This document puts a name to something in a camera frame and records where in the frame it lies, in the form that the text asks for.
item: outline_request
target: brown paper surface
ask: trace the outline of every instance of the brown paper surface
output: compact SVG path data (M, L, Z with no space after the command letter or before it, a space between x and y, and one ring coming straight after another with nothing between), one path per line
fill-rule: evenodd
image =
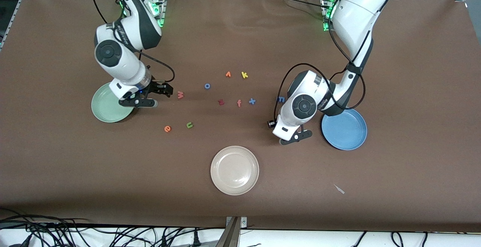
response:
M118 17L114 0L97 1L107 20ZM388 2L356 109L368 138L347 152L323 139L321 113L306 124L313 137L289 146L266 126L290 67L309 62L330 76L347 63L317 7L169 0L162 40L147 52L174 67L184 98L153 95L157 108L114 124L91 112L111 80L93 56L101 23L91 0L22 1L0 53L0 205L93 223L222 226L242 215L256 228L479 231L481 49L463 3ZM351 105L360 93L359 84ZM210 178L214 155L230 145L260 165L241 196Z

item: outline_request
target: small debris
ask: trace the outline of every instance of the small debris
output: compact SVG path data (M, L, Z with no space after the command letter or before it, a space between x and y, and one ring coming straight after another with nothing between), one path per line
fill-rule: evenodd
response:
M335 184L334 186L336 187L336 189L341 193L341 194L345 194L346 192L344 192L341 188L337 187Z

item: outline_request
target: black cable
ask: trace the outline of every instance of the black cable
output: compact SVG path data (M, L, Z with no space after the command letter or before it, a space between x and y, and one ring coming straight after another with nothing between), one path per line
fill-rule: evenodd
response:
M164 67L167 67L167 68L172 72L172 78L171 78L170 80L166 80L165 82L168 83L168 82L171 82L171 81L173 81L173 80L175 79L175 71L174 71L174 69L173 69L172 67L170 67L170 65L168 65L168 64L166 64L166 63L164 63L164 62L162 62L162 61L160 61L160 60L158 60L158 59L155 59L155 58L153 58L152 56L147 55L147 54L144 53L144 52L141 52L141 51L135 49L134 47L132 47L132 45L127 45L126 43L124 43L122 40L120 40L120 39L117 37L117 35L115 34L115 30L116 30L116 29L113 30L113 36L115 37L115 40L117 40L119 43L122 43L123 45L125 45L128 49L132 50L132 52L138 52L140 55L143 55L143 56L149 58L150 60L152 60L152 61L154 61L154 62L157 62L157 63L163 65Z
M424 240L422 241L421 247L424 247L426 244L426 240L428 240L428 232L424 232L426 235L424 236Z
M344 68L342 71L334 73L329 80L332 80L332 78L334 78L337 74L344 73L346 70L347 68Z
M24 224L17 224L17 225L2 227L2 229L13 229L13 228L19 228L19 227L24 227L24 226L25 226Z
M70 245L70 246L75 246L75 241L74 241L74 238L72 236L72 233L70 231L70 229L68 228L68 225L69 224L72 224L74 226L74 228L77 230L77 232L79 233L79 236L82 238L82 240L84 241L84 243L86 244L86 246L88 247L91 247L88 242L86 242L86 240L84 239L84 237L81 235L81 233L79 232L79 229L77 228L77 225L75 223L75 220L82 220L82 218L57 218L57 217L53 217L53 216L44 216L44 215L37 215L37 214L21 214L17 211L13 211L11 209L6 209L6 208L2 208L0 207L1 210L4 210L4 211L9 211L9 212L12 212L14 214L16 214L16 216L11 216L11 217L7 217L7 218L4 218L3 220L1 221L13 221L13 222L18 222L18 223L25 223L26 224L26 230L30 232L32 232L32 234L39 238L41 240L41 244L43 245L44 242L39 235L36 235L35 232L37 233L48 233L51 237L53 237L53 240L54 242L56 241L55 245L58 244L58 242L61 242L62 244L64 243L63 242L63 237L65 237L65 239L67 240L67 244ZM24 221L19 221L19 220L16 220L17 218L23 218ZM62 228L62 227L59 227L59 228L55 228L55 233L57 233L58 235L58 239L56 239L55 236L53 236L53 233L50 232L50 230L46 227L43 227L43 226L39 226L40 224L39 223L34 223L34 220L33 218L46 218L48 220L54 220L54 221L58 221L60 222L63 227L65 228Z
M106 24L107 21L105 20L105 18L103 17L102 13L100 12L100 9L98 9L97 2L96 2L95 0L92 0L92 1L93 1L93 4L95 5L95 9L97 9L98 14L99 14L100 17L102 18L103 22Z
M279 99L279 96L280 96L280 91L282 90L282 85L284 84L284 81L286 80L287 78L287 75L293 70L295 69L296 67L300 66L300 65L307 65L308 67L311 67L313 68L314 70L316 70L322 77L323 79L325 79L326 82L328 82L329 80L326 78L326 76L324 75L324 73L322 71L320 71L318 68L316 68L315 66L309 64L309 63L299 63L299 64L296 64L294 67L291 67L289 69L289 71L287 71L287 73L285 74L284 78L282 79L282 82L280 83L280 87L279 87L279 91L277 93L277 98L276 100ZM356 103L356 105L352 106L352 107L344 107L342 105L340 105L335 99L334 97L331 97L332 101L334 102L334 104L336 106L338 106L339 108L341 108L342 110L352 110L354 108L356 108L357 106L359 106L359 104L362 103L362 101L364 100L364 97L366 96L366 83L364 82L364 78L362 75L359 75L359 77L361 78L361 81L362 81L362 86L363 86L363 92L362 92L362 96L361 96L361 99L359 99L359 101ZM328 91L331 93L331 95L334 94L334 92L331 90L331 88L328 86ZM275 114L276 114L276 110L277 110L277 104L278 104L278 101L275 102L275 105L274 105L274 121L275 121Z
M181 230L181 229L184 229L185 227L181 227L181 228L177 228L175 230L173 230L172 232L168 233L167 235L165 234L165 231L167 230L168 227L166 227L164 230L163 230L163 233L162 233L162 237L160 238L160 240L158 241L155 241L152 246L154 247L156 244L160 243L160 246L161 247L167 247L167 237L169 235L171 235L172 233L175 233L177 232L178 230Z
M208 229L218 229L218 227L195 228L194 230L185 231L185 232L182 232L182 233L176 233L175 236L173 236L172 238L170 238L168 240L173 240L173 238L175 238L175 237L182 236L182 235L185 235L185 234L188 234L188 233L192 233L195 230L200 231L200 230L208 230Z
M172 245L172 242L174 242L174 239L175 237L177 237L179 235L179 233L183 230L184 228L180 228L179 230L177 230L177 233L175 235L173 235L169 240L169 244L167 244L167 247L170 247Z
M335 8L337 2L339 2L339 0L335 0L335 1L333 2L333 4L332 4L332 10L331 10L331 13L330 13L329 18L328 18L329 35L330 35L330 37L331 37L331 39L332 39L332 42L334 42L334 45L336 45L336 48L340 51L340 53L342 53L342 55L344 55L344 57L349 61L350 64L354 65L354 63L352 62L351 58L344 52L344 50L342 50L342 48L340 47L340 45L337 43L336 39L334 38L334 35L332 34L332 29L331 29L331 27L332 27L332 21L331 21L331 19L332 19L332 15L333 15L333 13L334 13L334 8Z
M320 5L320 4L314 4L314 3L306 2L306 1L302 1L302 0L292 0L292 1L300 2L300 3L308 4L308 5L313 5L313 6L318 6L318 7L321 7L321 8L329 8L329 6Z
M358 247L359 244L361 243L362 238L364 237L364 235L366 235L366 233L367 231L364 231L362 235L359 237L359 239L357 240L356 244L354 244L352 247Z
M401 242L401 245L398 245L397 242L394 240L394 234L397 234L397 236L399 237L399 241ZM402 237L399 232L391 232L391 240L392 240L392 243L394 243L397 247L404 247L404 242L402 242Z
M57 237L55 237L55 235L50 230L48 230L47 228L43 227L42 225L40 225L38 223L33 223L33 222L30 222L30 221L19 221L19 220L13 220L13 221L12 220L7 220L7 221L0 220L0 223L25 223L25 224L29 224L31 226L34 226L35 228L38 228L38 229L42 230L44 233L47 233L48 235L50 235L50 237L52 238L52 240L54 241L55 244L63 245L63 242L60 242L60 240Z
M149 240L145 240L143 238L136 238L136 237L133 237L131 235L125 235L122 232L108 232L108 231L99 230L98 228L95 228L95 227L92 227L91 229L93 229L97 232L103 233L103 234L110 234L110 235L115 234L115 235L122 235L122 236L129 237L129 238L134 238L135 240L140 240L140 241L143 241L143 242L146 242L146 243L152 245L152 242L150 242Z
M28 237L26 237L26 239L22 242L20 247L29 247L32 236L33 236L33 233L31 233Z
M110 246L109 246L109 247L114 247L115 244L116 244L117 242L119 242L119 240L120 240L121 238L123 238L125 235L127 235L128 233L130 233L130 232L132 232L132 231L134 231L134 230L136 230L136 229L137 229L137 227L126 228L126 229L123 231L123 233L122 233L121 236L119 236L119 235L116 235L116 236L115 236L115 238L113 239L113 241L110 243Z
M83 242L85 243L85 245L87 245L87 247L91 247L91 246L89 245L89 243L87 243L87 241L85 240L85 238L82 236L81 231L79 231L79 229L77 228L77 224L75 223L75 219L72 220L72 223L73 223L73 225L74 225L75 230L76 230L77 233L79 234L80 238L81 238L81 239L83 240Z
M138 236L142 235L143 233L147 232L148 230L151 230L151 229L154 229L152 227L149 227L147 228L146 230L143 230L141 231L140 233L138 233L137 235L135 235L134 237L132 237L128 242L126 242L125 244L122 245L122 247L127 247L127 245L129 245L129 243L131 242L134 242Z
M192 243L192 247L199 247L202 243L199 240L199 233L197 233L197 228L194 229L194 242Z

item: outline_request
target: white plate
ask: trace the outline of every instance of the white plate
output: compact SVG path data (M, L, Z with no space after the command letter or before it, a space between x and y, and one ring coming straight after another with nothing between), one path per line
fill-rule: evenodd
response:
M228 146L212 160L212 182L224 194L245 194L256 185L258 177L256 156L245 147Z

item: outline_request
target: brown tablecloth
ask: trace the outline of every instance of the brown tablecloth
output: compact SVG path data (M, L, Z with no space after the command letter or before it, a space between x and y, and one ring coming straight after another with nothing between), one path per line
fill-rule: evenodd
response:
M118 17L114 0L97 1L108 20ZM313 137L289 146L266 126L291 66L309 62L330 76L346 64L317 7L169 0L162 40L148 53L174 67L184 98L153 96L157 108L115 124L91 112L111 80L93 56L100 24L91 0L22 1L0 52L0 205L94 223L222 226L242 215L256 228L480 230L481 49L464 3L389 1L357 108L368 138L354 151L323 139L321 113L306 124ZM260 165L241 196L210 178L213 156L230 145Z

